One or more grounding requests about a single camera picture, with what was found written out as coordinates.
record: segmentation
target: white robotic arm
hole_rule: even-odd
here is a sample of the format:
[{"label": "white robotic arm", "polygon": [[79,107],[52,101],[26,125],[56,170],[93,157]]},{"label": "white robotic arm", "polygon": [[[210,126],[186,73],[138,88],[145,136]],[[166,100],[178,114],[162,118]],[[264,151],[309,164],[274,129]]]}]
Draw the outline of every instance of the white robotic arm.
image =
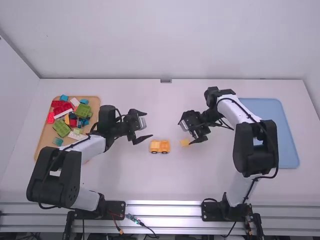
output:
[{"label": "white robotic arm", "polygon": [[[146,113],[130,109],[124,117],[120,113],[116,117],[116,112],[119,110],[112,105],[101,106],[99,122],[93,125],[86,138],[60,148],[44,147],[27,187],[27,199],[38,202],[42,209],[59,207],[89,211],[95,217],[108,215],[103,194],[80,187],[81,165],[106,152],[119,137],[127,136],[128,141],[136,145],[152,136],[137,138],[135,134],[146,128],[142,117]],[[42,203],[52,206],[44,207]]]},{"label": "white robotic arm", "polygon": [[[191,133],[195,139],[190,144],[194,144],[207,141],[207,134],[211,132],[209,127],[222,127],[222,118],[226,118],[235,130],[232,156],[238,172],[221,202],[202,203],[202,220],[239,221],[248,214],[249,205],[246,201],[256,187],[256,182],[277,175],[277,126],[274,121],[262,120],[250,112],[231,89],[209,87],[204,97],[209,108],[203,113],[185,111],[178,124],[182,130]],[[262,141],[262,144],[254,145],[255,138]],[[271,169],[275,169],[273,176],[264,176]]]}]

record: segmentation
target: red wire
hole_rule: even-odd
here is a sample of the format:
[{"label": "red wire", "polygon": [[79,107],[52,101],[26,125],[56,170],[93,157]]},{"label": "red wire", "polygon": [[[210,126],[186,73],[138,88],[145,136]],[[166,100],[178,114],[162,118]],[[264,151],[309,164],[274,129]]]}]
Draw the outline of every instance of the red wire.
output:
[{"label": "red wire", "polygon": [[110,213],[111,215],[117,216],[117,217],[119,217],[119,218],[122,218],[122,217],[123,217],[123,215],[122,215],[122,216],[120,216],[120,215],[118,215],[118,214],[115,214],[115,213],[113,213],[113,212],[110,212],[110,211],[109,211],[109,213]]},{"label": "red wire", "polygon": [[117,225],[117,223],[116,223],[116,220],[115,220],[115,218],[114,218],[113,215],[112,215],[112,219],[113,219],[114,225],[115,225],[116,227],[118,227],[118,225]]}]

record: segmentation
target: cork board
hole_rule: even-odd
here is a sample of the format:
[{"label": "cork board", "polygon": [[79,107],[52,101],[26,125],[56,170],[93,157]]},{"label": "cork board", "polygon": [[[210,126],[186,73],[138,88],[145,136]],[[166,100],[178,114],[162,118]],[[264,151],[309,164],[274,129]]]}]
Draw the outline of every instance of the cork board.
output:
[{"label": "cork board", "polygon": [[[88,99],[89,100],[88,105],[91,107],[91,111],[92,111],[93,115],[89,120],[89,125],[82,127],[83,134],[87,134],[90,132],[92,125],[98,121],[98,113],[99,113],[99,108],[100,108],[100,98],[97,96],[69,96],[68,102],[72,98],[76,98],[76,99],[78,99],[78,101],[80,101],[81,99]],[[59,99],[60,99],[60,96],[56,96],[52,100],[59,100]],[[53,112],[53,110],[54,110],[54,108],[49,106],[48,113]],[[44,126],[42,129],[42,133],[41,133],[41,136],[40,136],[40,139],[38,142],[38,146],[37,146],[35,153],[34,153],[34,160],[35,161],[37,161],[39,152],[42,148],[44,148],[44,147],[58,148],[57,145],[52,143],[52,141],[54,140],[55,137],[63,139],[62,146],[73,144],[77,141],[77,140],[70,138],[68,136],[63,137],[63,138],[60,137],[58,135],[58,133],[53,129],[53,124],[47,123],[47,117],[48,117],[48,115],[44,119]]]}]

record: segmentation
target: toy car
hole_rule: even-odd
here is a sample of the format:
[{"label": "toy car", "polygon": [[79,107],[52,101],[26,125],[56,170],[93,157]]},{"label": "toy car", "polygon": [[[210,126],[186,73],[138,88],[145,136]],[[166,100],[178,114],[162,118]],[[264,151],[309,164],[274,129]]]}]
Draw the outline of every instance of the toy car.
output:
[{"label": "toy car", "polygon": [[150,143],[150,153],[157,154],[167,154],[170,152],[170,142],[168,140],[158,141],[152,140]]}]

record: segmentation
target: red lego brick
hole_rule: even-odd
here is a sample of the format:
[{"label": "red lego brick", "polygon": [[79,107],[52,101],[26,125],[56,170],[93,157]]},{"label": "red lego brick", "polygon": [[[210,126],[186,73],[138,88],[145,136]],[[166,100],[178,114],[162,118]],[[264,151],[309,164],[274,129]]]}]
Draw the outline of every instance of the red lego brick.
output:
[{"label": "red lego brick", "polygon": [[65,111],[67,111],[68,109],[74,109],[74,106],[70,103],[70,102],[64,102],[64,104],[62,105],[63,109]]},{"label": "red lego brick", "polygon": [[64,105],[66,102],[65,101],[56,101],[56,100],[53,100],[51,102],[51,107],[53,108],[56,108],[56,107],[60,107],[62,105]]},{"label": "red lego brick", "polygon": [[72,104],[70,102],[65,102],[62,106],[57,106],[53,109],[54,115],[58,115],[63,113],[64,111],[67,111],[69,109],[74,109]]},{"label": "red lego brick", "polygon": [[54,119],[54,116],[55,116],[55,113],[54,112],[49,112],[48,113],[48,117],[46,119],[46,123],[47,124],[53,124],[55,122],[55,119]]},{"label": "red lego brick", "polygon": [[69,126],[71,128],[76,128],[77,127],[77,120],[76,119],[69,119]]}]

